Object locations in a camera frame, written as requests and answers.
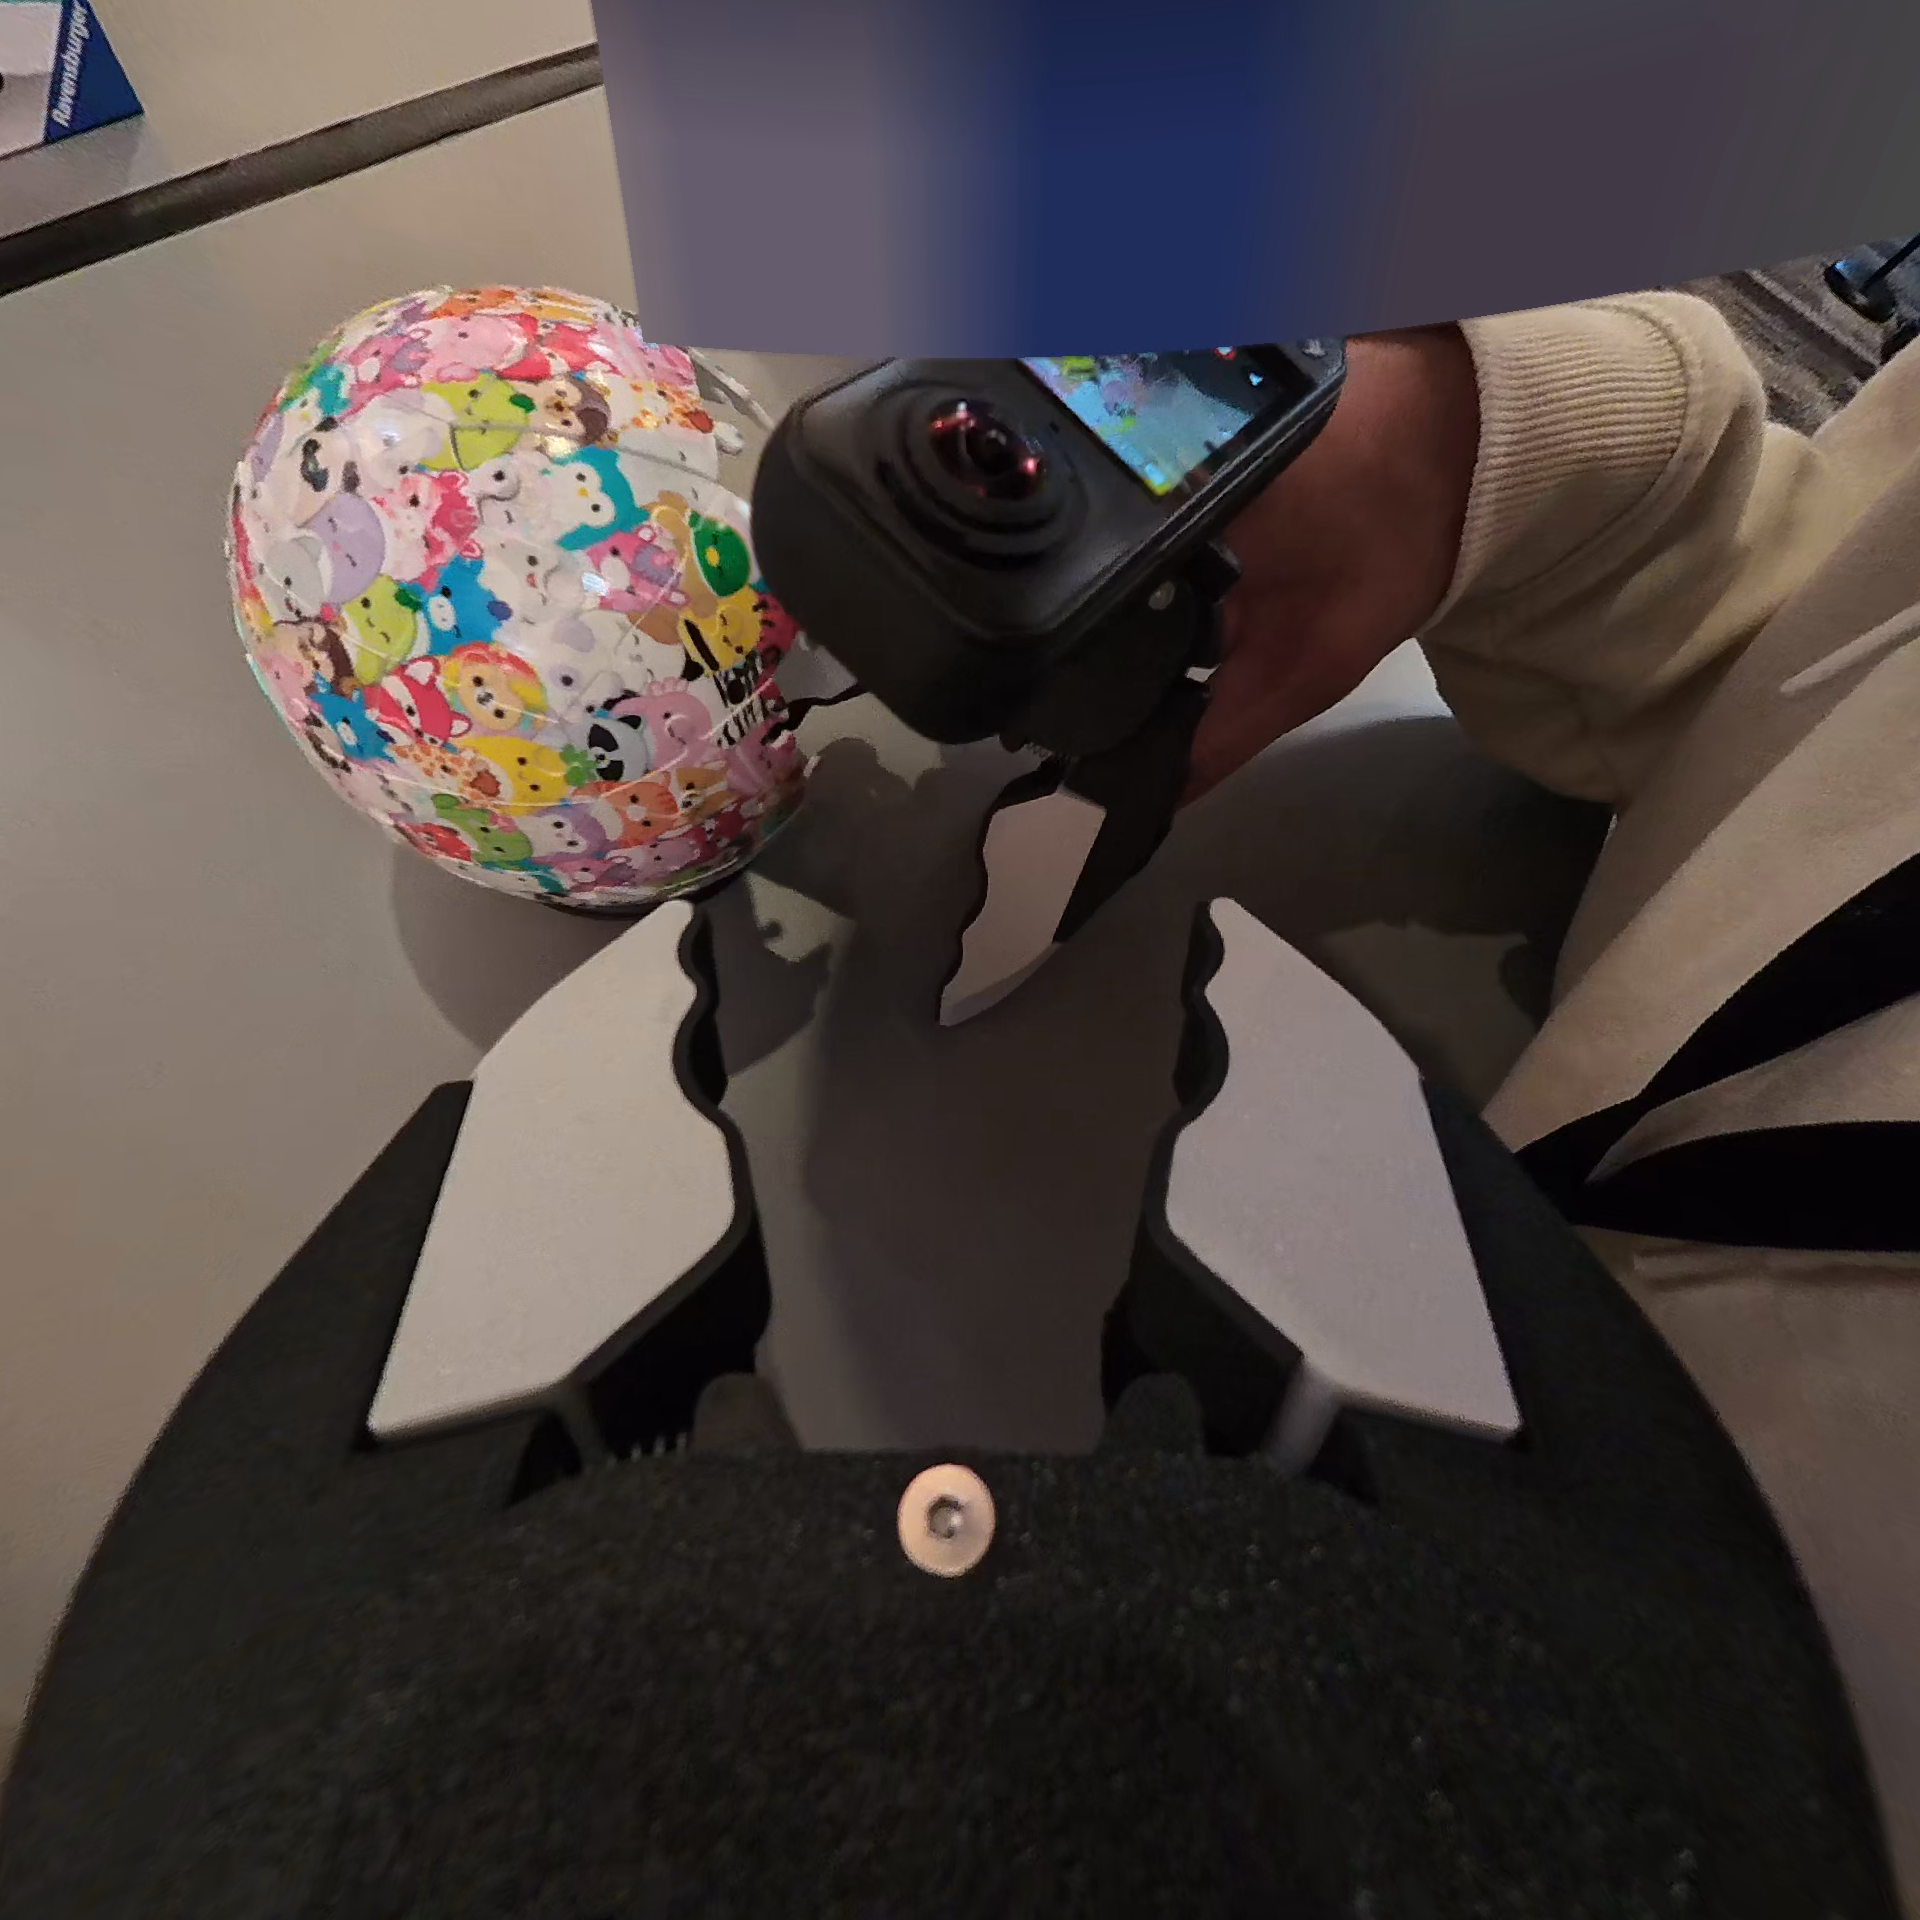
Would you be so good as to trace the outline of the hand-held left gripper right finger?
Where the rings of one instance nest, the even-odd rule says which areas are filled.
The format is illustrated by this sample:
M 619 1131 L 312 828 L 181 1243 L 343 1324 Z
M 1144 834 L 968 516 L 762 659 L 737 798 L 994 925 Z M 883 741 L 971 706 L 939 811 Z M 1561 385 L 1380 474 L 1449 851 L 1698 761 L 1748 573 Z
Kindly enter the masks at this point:
M 1184 1380 L 1211 1449 L 1327 1449 L 1344 1410 L 1520 1431 L 1419 1062 L 1225 895 L 1191 925 L 1109 1400 L 1144 1371 Z

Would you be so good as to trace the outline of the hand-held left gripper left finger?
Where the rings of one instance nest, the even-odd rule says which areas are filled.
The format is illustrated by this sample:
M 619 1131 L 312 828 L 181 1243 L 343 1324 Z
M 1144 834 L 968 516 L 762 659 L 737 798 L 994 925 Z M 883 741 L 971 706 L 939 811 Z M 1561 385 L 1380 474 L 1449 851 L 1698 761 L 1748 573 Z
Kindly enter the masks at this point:
M 767 1265 L 727 1119 L 709 925 L 670 900 L 479 1058 L 366 1406 L 374 1440 L 557 1416 L 675 1446 L 748 1371 Z

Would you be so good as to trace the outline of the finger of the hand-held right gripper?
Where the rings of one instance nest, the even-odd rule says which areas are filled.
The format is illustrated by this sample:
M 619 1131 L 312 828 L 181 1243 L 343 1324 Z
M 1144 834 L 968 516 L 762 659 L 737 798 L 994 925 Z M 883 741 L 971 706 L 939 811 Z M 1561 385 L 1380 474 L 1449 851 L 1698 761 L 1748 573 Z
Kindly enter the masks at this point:
M 1079 798 L 1064 762 L 1041 762 L 994 792 L 975 842 L 981 895 L 939 996 L 944 1030 L 994 1012 L 1052 957 L 1101 828 L 1101 803 Z

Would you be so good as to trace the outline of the colourful puzzle ball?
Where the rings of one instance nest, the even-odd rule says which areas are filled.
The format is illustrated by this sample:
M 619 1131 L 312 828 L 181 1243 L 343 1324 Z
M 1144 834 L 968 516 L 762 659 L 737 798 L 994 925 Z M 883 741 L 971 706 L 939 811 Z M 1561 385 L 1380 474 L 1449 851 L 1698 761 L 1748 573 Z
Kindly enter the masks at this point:
M 767 410 L 549 283 L 334 325 L 225 493 L 252 675 L 374 828 L 453 879 L 644 914 L 803 803 L 798 625 L 732 490 Z

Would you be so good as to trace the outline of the person's right forearm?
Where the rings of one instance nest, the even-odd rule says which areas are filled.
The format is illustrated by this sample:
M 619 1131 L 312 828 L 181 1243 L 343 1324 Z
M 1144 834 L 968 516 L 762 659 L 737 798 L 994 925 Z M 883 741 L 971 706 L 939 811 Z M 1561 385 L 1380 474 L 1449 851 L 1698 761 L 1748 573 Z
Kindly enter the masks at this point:
M 1644 289 L 1461 325 L 1482 442 L 1419 641 L 1502 767 L 1630 803 L 1845 509 L 1735 330 Z

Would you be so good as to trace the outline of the puzzle box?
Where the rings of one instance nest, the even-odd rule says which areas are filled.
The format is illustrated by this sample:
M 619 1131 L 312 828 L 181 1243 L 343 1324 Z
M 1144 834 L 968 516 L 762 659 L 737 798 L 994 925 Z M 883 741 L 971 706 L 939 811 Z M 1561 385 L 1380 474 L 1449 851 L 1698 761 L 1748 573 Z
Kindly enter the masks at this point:
M 0 6 L 0 156 L 147 116 L 87 0 Z

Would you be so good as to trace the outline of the person's right hand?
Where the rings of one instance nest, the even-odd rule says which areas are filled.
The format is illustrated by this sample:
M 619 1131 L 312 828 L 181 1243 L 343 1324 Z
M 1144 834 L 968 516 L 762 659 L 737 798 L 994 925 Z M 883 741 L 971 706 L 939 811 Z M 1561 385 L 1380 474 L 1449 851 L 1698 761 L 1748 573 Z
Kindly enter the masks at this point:
M 1344 701 L 1457 573 L 1482 461 L 1461 325 L 1361 333 L 1327 429 L 1226 525 L 1236 584 L 1184 803 Z

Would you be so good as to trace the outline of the beige hoodie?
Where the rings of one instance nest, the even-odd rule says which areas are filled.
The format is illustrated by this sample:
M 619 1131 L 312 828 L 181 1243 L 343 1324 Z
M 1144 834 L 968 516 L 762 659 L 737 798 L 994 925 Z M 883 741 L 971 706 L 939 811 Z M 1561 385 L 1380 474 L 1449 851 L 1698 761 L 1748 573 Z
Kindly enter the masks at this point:
M 1612 834 L 1489 1120 L 1680 1348 L 1814 1584 L 1917 1913 L 1917 359 Z

